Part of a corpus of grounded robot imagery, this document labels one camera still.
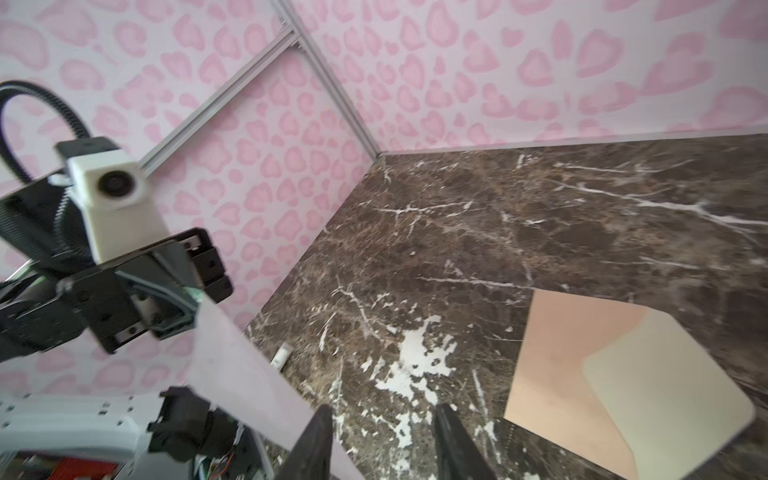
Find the metal rail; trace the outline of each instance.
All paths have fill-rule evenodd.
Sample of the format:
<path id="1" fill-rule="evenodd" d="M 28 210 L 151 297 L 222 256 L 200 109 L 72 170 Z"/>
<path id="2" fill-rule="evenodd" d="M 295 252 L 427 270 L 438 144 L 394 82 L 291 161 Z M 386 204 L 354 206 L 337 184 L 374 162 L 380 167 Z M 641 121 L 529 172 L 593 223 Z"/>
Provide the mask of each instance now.
<path id="1" fill-rule="evenodd" d="M 189 117 L 170 132 L 162 142 L 144 155 L 139 161 L 141 170 L 149 175 L 158 169 L 175 151 L 181 148 L 184 142 L 189 140 L 192 135 L 213 118 L 224 105 L 229 103 L 249 82 L 273 61 L 277 60 L 280 54 L 296 44 L 299 39 L 298 32 L 288 24 L 280 31 L 277 38 L 272 40 L 253 60 L 244 65 L 216 93 L 211 95 L 197 110 L 192 112 Z"/>
<path id="2" fill-rule="evenodd" d="M 328 91 L 333 103 L 335 103 L 338 109 L 341 110 L 344 119 L 352 128 L 352 131 L 362 144 L 366 153 L 371 157 L 371 160 L 378 158 L 382 153 L 379 144 L 376 143 L 376 140 L 371 135 L 366 124 L 362 121 L 352 100 L 350 100 L 349 95 L 346 94 L 346 91 L 344 91 L 339 80 L 333 74 L 330 65 L 328 65 L 325 57 L 323 57 L 323 54 L 320 52 L 317 43 L 312 39 L 312 35 L 306 30 L 298 12 L 293 5 L 291 5 L 291 1 L 272 0 L 272 5 L 277 10 L 278 16 L 288 25 L 292 25 L 299 33 L 299 43 L 301 49 L 307 56 L 307 60 L 310 61 L 318 79 Z"/>

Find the pink leopard print wallpaper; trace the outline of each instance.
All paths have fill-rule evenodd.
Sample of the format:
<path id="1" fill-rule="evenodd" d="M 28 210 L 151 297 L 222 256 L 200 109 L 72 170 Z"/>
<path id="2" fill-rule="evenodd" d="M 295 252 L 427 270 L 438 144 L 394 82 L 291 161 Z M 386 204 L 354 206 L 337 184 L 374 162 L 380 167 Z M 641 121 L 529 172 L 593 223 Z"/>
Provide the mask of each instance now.
<path id="1" fill-rule="evenodd" d="M 279 31 L 268 2 L 57 0 L 0 2 L 4 78 L 64 98 L 93 134 L 135 157 L 149 151 Z M 58 167 L 68 129 L 37 101 L 16 98 L 3 125 L 35 175 Z M 338 209 L 371 161 L 298 51 L 251 82 L 151 180 L 174 232 L 211 233 L 235 290 L 222 303 L 245 327 Z M 18 187 L 4 168 L 0 194 Z M 25 259 L 0 246 L 0 275 Z M 3 391 L 157 391 L 184 380 L 194 338 L 149 335 L 106 356 L 89 333 L 0 364 Z"/>
<path id="2" fill-rule="evenodd" d="M 768 130 L 764 0 L 293 0 L 384 151 Z"/>

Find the marble table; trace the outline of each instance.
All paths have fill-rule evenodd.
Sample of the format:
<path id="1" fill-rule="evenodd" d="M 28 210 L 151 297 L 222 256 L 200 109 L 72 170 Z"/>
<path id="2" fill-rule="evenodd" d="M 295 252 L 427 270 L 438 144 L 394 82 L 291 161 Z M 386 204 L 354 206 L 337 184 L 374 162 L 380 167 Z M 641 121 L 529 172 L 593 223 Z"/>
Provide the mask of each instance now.
<path id="1" fill-rule="evenodd" d="M 247 334 L 366 478 L 434 478 L 435 402 L 500 479 L 617 478 L 502 419 L 534 288 L 675 316 L 758 411 L 690 478 L 768 478 L 768 135 L 384 157 Z"/>

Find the white plastic housing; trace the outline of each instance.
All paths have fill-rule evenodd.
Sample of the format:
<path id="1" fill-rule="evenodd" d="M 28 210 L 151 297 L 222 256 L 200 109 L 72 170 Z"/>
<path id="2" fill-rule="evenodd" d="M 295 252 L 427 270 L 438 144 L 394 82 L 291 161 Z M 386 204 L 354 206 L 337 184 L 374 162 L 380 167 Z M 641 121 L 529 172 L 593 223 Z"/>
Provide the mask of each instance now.
<path id="1" fill-rule="evenodd" d="M 68 159 L 72 187 L 68 192 L 83 214 L 95 263 L 112 260 L 170 236 L 154 206 L 149 182 L 138 163 L 122 150 Z M 99 191 L 102 175 L 113 170 L 128 172 L 134 190 L 121 198 Z"/>
<path id="2" fill-rule="evenodd" d="M 164 399 L 128 396 L 12 398 L 0 394 L 0 452 L 32 450 L 123 463 L 116 480 L 187 480 L 187 464 L 147 453 L 147 425 Z"/>

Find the red component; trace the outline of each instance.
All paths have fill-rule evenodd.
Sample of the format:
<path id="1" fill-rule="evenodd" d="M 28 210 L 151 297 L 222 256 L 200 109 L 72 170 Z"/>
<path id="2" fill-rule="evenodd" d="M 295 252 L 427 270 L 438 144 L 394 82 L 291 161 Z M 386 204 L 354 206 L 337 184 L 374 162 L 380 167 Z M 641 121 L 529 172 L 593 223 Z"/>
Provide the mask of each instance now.
<path id="1" fill-rule="evenodd" d="M 101 480 L 118 467 L 117 463 L 82 460 L 80 458 L 62 458 L 48 480 L 75 480 L 79 477 L 91 477 Z"/>

